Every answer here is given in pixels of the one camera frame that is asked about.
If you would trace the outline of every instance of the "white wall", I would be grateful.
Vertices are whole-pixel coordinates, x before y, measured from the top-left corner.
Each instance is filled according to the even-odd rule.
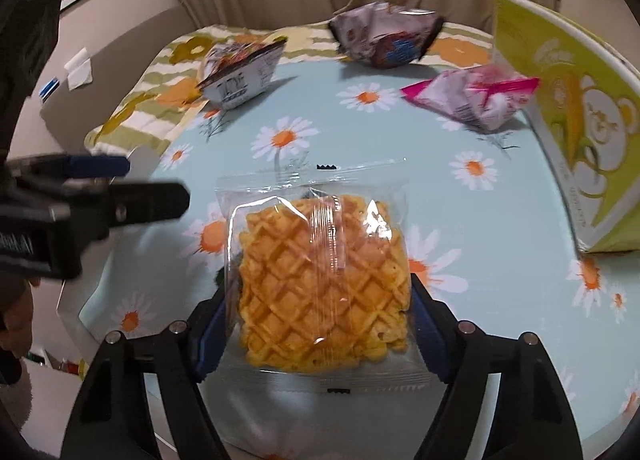
[[[62,12],[58,46],[45,66],[34,96],[24,103],[10,158],[60,151],[40,118],[38,91],[53,77],[62,81],[64,65],[82,47],[96,53],[126,31],[178,5],[178,0],[81,0]]]
[[[82,47],[96,53],[126,31],[176,5],[178,0],[82,0],[65,10],[60,18],[58,46],[42,72],[35,97],[25,102],[20,113],[10,157],[60,151],[40,118],[37,91],[53,77],[62,81],[64,64]],[[60,284],[54,281],[43,281],[34,289],[34,344],[59,360],[79,360],[79,351],[56,315],[59,295]]]
[[[640,68],[640,26],[625,0],[561,0],[560,13],[611,43]]]

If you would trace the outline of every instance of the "purple snack package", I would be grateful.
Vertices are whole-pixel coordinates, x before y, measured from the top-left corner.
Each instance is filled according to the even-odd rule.
[[[329,29],[353,60],[394,68],[422,58],[443,24],[436,12],[374,2],[338,14]]]

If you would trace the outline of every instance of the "white tissue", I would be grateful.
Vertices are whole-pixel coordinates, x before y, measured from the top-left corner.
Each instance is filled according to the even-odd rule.
[[[73,56],[71,61],[65,64],[65,70],[68,72],[66,80],[69,84],[69,90],[75,90],[94,81],[91,72],[91,58],[89,58],[89,51],[86,48],[83,48]]]

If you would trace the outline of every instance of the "human hand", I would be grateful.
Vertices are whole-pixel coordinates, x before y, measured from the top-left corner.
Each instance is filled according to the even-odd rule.
[[[2,314],[6,330],[0,332],[0,348],[12,352],[16,357],[25,355],[33,342],[31,287],[40,286],[40,278],[25,280],[25,283],[24,293]]]

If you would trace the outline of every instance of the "cartoon bear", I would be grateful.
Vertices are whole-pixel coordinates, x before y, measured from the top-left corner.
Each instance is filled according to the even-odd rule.
[[[633,101],[614,101],[596,87],[589,75],[580,80],[585,135],[593,142],[598,157],[587,151],[588,162],[574,165],[574,182],[580,190],[584,216],[592,223],[607,190],[607,177],[602,172],[615,171],[624,161],[627,137],[638,130],[638,108]]]

